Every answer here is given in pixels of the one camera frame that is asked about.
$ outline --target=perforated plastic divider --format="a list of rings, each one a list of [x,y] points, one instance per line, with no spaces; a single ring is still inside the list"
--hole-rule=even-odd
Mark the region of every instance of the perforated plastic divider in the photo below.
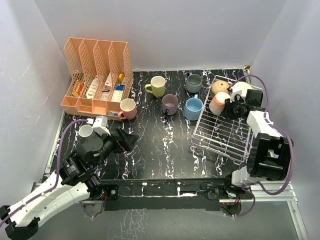
[[[84,85],[80,94],[81,98],[86,98],[87,91],[97,76],[95,58],[94,58],[94,47],[97,40],[84,39],[79,46],[79,54],[81,59],[81,65],[84,73]]]
[[[119,76],[119,69],[117,65],[115,47],[113,43],[111,43],[111,46],[109,47],[108,55],[109,55],[110,73],[111,73],[111,79],[112,79],[112,87],[110,90],[108,101],[111,101],[114,91],[118,85],[118,76]]]
[[[123,61],[124,61],[124,76],[125,76],[126,84],[125,84],[124,93],[122,95],[122,99],[127,99],[129,97],[132,84],[134,82],[134,73],[132,72],[128,44],[125,45],[125,48],[123,51]]]
[[[79,46],[81,45],[83,39],[81,38],[69,38],[64,46],[65,56],[69,65],[69,70],[71,73],[71,85],[66,92],[66,96],[72,95],[72,90],[75,87],[77,81],[84,83],[84,71],[82,69]]]
[[[99,85],[94,95],[94,99],[100,99],[107,77],[110,73],[108,51],[111,41],[98,40],[93,48],[93,56],[95,62],[96,73],[99,80]]]

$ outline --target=mug handle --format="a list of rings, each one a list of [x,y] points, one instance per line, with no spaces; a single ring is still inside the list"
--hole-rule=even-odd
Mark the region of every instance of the mug handle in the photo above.
[[[148,93],[151,93],[152,94],[152,90],[148,90],[147,88],[151,88],[151,84],[146,84],[145,86],[144,86],[144,90],[146,91],[146,92],[148,92]]]
[[[119,113],[118,113],[118,117],[119,117],[121,120],[127,119],[127,118],[125,117],[125,115],[124,115],[124,111],[119,112]]]

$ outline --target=pink mug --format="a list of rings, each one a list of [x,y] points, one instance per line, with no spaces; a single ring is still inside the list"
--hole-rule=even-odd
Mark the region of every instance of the pink mug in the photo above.
[[[121,112],[118,113],[120,119],[134,119],[137,115],[135,100],[126,98],[120,103]]]

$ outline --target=dish rack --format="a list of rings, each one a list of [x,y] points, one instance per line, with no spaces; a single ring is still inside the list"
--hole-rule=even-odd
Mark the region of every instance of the dish rack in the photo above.
[[[218,80],[229,84],[235,82],[227,77],[215,76],[212,84]],[[210,111],[209,104],[212,100],[210,89],[211,87],[194,129],[191,146],[209,150],[240,165],[249,157],[254,134],[244,119],[229,120]]]
[[[66,59],[71,73],[71,84],[61,106],[71,115],[85,117],[107,116],[110,120],[119,120],[114,114],[120,109],[119,101],[112,101],[118,86],[118,76],[124,74],[125,87],[121,100],[127,99],[134,81],[127,42],[106,41],[84,38],[69,38],[64,46]],[[109,96],[101,100],[102,90],[108,76],[112,87]],[[86,98],[87,91],[94,79],[98,79],[97,90],[93,99]],[[79,97],[72,92],[77,82],[83,84]]]

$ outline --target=white wall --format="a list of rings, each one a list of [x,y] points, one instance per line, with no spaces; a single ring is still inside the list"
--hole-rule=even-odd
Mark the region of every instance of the white wall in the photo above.
[[[1,0],[0,26],[2,206],[24,198],[43,176],[70,73],[33,0]]]
[[[320,236],[319,23],[319,1],[288,1],[251,68],[266,81],[272,120],[294,141],[292,182],[312,240]]]
[[[251,65],[286,0],[35,2],[62,50],[69,37],[126,41],[135,70],[181,70]]]

